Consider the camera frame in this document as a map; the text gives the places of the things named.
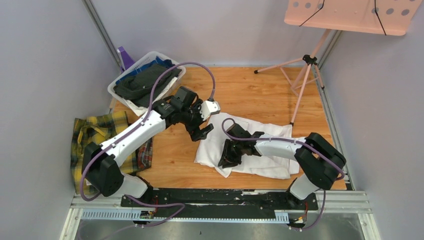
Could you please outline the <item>white long sleeve shirt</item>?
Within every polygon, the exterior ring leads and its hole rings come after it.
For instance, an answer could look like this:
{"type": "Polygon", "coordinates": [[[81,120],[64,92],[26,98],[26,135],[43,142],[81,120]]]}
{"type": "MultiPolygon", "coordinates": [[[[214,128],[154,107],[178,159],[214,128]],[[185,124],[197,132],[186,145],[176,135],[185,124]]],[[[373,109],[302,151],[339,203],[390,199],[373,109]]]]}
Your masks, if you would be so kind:
{"type": "Polygon", "coordinates": [[[277,156],[243,155],[240,165],[227,168],[218,166],[225,140],[228,139],[222,129],[222,122],[227,118],[234,119],[237,124],[250,134],[259,131],[277,137],[292,137],[293,127],[291,125],[281,126],[261,123],[222,112],[209,118],[209,123],[213,125],[213,130],[207,134],[205,140],[200,141],[194,159],[195,163],[214,168],[225,178],[229,177],[232,172],[237,172],[284,180],[289,179],[291,175],[299,173],[300,166],[296,161],[277,156]]]}

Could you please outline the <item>white plastic laundry basket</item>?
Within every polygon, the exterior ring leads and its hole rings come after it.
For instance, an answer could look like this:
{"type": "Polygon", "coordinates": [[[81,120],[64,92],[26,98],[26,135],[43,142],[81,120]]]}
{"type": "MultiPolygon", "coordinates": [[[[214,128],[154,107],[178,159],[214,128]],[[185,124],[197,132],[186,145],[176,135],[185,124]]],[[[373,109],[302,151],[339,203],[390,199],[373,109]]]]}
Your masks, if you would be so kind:
{"type": "MultiPolygon", "coordinates": [[[[130,100],[125,100],[122,97],[118,96],[115,91],[113,90],[113,87],[115,87],[124,77],[130,76],[130,74],[138,74],[142,72],[142,67],[147,66],[150,63],[157,63],[157,60],[170,60],[172,64],[177,65],[178,62],[169,58],[168,56],[159,53],[157,51],[150,51],[146,55],[144,55],[139,60],[135,61],[134,64],[128,69],[126,69],[119,77],[117,77],[111,84],[109,84],[107,90],[108,92],[119,102],[124,104],[126,107],[130,108],[136,116],[140,117],[142,116],[147,110],[148,106],[136,106],[134,103],[132,103],[130,100]]],[[[181,84],[182,80],[181,78],[186,73],[186,68],[184,66],[179,66],[178,69],[181,70],[179,75],[177,77],[174,77],[171,82],[161,91],[161,93],[154,99],[154,102],[159,100],[160,98],[165,98],[167,96],[170,96],[171,93],[181,84]]]]}

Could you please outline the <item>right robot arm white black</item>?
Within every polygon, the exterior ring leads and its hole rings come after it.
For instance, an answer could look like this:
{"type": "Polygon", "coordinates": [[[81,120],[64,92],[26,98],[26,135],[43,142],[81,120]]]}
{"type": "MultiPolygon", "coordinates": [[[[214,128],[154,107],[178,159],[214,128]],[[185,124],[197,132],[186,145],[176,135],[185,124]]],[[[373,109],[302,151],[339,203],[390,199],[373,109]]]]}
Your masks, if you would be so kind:
{"type": "Polygon", "coordinates": [[[280,157],[296,161],[303,175],[286,191],[286,204],[298,209],[306,198],[318,190],[330,190],[344,177],[346,158],[316,132],[307,137],[279,137],[262,131],[250,133],[239,124],[232,124],[225,140],[218,166],[230,168],[242,163],[243,156],[280,157]]]}

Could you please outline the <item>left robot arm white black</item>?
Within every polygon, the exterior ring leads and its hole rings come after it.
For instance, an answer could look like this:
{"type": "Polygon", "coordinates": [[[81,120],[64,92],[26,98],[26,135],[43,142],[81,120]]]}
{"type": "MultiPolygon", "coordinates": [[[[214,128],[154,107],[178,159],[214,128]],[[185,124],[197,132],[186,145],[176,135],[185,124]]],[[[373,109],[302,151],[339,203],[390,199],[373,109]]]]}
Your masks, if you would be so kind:
{"type": "Polygon", "coordinates": [[[81,183],[89,182],[104,197],[130,195],[140,206],[149,206],[153,193],[145,181],[120,167],[141,145],[172,125],[183,124],[193,142],[204,140],[214,128],[201,125],[221,108],[213,99],[202,100],[182,86],[175,95],[159,99],[136,122],[109,140],[89,143],[83,152],[81,183]]]}

